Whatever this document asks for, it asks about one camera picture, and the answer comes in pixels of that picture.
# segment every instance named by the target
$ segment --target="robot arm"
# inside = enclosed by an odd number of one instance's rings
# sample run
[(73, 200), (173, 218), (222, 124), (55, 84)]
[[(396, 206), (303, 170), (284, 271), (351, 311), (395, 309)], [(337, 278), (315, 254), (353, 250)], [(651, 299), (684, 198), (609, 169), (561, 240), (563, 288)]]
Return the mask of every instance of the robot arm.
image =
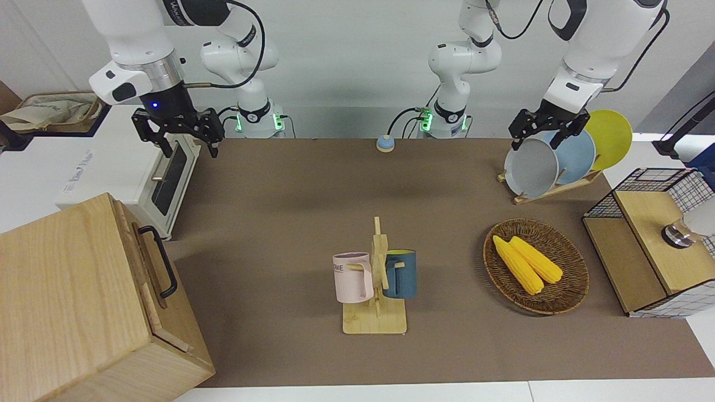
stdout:
[(430, 69), (440, 78), (440, 88), (422, 130), (435, 138), (454, 137), (463, 126), (471, 92), (463, 75), (493, 71), (501, 62), (501, 47), (494, 40), (484, 0), (464, 0), (459, 26), (469, 40), (439, 44), (430, 53)]
[[(222, 37), (204, 44), (201, 60), (207, 70), (231, 85), (248, 79), (244, 85), (233, 89), (238, 110), (237, 131), (249, 138), (273, 137), (284, 129), (280, 124), (282, 109), (267, 96), (261, 79), (250, 78), (262, 47), (261, 41), (255, 40), (255, 25), (246, 20), (242, 9), (231, 6), (228, 17), (217, 31), (223, 34)], [(275, 67), (278, 58), (276, 46), (266, 39), (259, 71)]]
[[(196, 1), (186, 0), (194, 5)], [(108, 104), (139, 97), (144, 109), (137, 109), (132, 116), (134, 126), (143, 141), (161, 147), (166, 157), (173, 152), (164, 138), (168, 132), (202, 140), (211, 156), (216, 157), (217, 146), (224, 138), (223, 126), (215, 110), (198, 112), (194, 108), (157, 4), (150, 0), (82, 2), (94, 27), (107, 40), (112, 56), (110, 63), (89, 78), (92, 90)], [(170, 14), (178, 15), (185, 9), (179, 0), (165, 4)], [(223, 3), (207, 4), (208, 11), (223, 7), (227, 13)], [(155, 132), (149, 122), (155, 123), (159, 131)]]
[[(568, 41), (568, 51), (536, 112), (522, 109), (509, 126), (518, 149), (524, 138), (543, 130), (558, 134), (552, 148), (578, 135), (590, 117), (586, 105), (614, 76), (620, 63), (662, 15), (667, 0), (552, 1), (549, 23)], [(567, 18), (558, 20), (558, 6)]]

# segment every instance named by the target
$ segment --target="woven basket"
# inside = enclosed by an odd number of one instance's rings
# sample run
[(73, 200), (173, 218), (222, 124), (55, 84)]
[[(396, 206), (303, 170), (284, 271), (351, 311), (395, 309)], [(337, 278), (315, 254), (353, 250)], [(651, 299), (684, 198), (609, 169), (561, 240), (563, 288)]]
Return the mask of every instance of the woven basket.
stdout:
[[(492, 236), (506, 241), (519, 236), (541, 251), (563, 271), (558, 283), (544, 283), (544, 289), (529, 295), (514, 278), (496, 252)], [(536, 220), (518, 218), (497, 224), (487, 234), (483, 250), (484, 265), (497, 289), (517, 306), (533, 313), (566, 313), (581, 304), (588, 293), (588, 269), (576, 246), (553, 227)]]

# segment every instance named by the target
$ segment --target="oven door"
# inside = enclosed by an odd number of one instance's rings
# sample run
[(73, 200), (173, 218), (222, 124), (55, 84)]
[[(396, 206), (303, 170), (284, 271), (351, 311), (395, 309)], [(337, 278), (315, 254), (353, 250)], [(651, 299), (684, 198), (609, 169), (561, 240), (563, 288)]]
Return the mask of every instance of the oven door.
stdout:
[(150, 177), (151, 193), (144, 201), (147, 212), (154, 222), (160, 222), (162, 237), (171, 237), (174, 221), (179, 206), (184, 198), (184, 192), (189, 178), (194, 170), (196, 155), (190, 143), (183, 135), (174, 136), (169, 143), (174, 152), (170, 158), (161, 155), (154, 173)]

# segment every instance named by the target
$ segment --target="pink mug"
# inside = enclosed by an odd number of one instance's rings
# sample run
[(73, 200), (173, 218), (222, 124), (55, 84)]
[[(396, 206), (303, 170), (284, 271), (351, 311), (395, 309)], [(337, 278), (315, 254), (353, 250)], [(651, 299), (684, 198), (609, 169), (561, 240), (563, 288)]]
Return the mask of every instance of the pink mug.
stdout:
[(333, 255), (335, 294), (341, 303), (361, 303), (373, 298), (373, 269), (370, 254), (364, 252)]

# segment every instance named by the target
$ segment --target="corn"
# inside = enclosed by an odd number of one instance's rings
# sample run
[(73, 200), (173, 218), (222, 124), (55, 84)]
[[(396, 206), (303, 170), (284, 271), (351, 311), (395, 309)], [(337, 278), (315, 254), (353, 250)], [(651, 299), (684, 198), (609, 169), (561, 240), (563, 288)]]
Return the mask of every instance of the corn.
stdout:
[(504, 260), (512, 275), (519, 281), (521, 287), (530, 295), (541, 292), (543, 281), (536, 275), (533, 268), (524, 260), (521, 254), (517, 253), (514, 247), (499, 236), (493, 236), (492, 240), (494, 240), (496, 252)]
[(525, 242), (519, 236), (514, 236), (509, 241), (509, 244), (514, 247), (524, 260), (548, 283), (557, 283), (563, 276), (563, 271), (553, 261), (549, 260), (544, 254), (532, 245)]

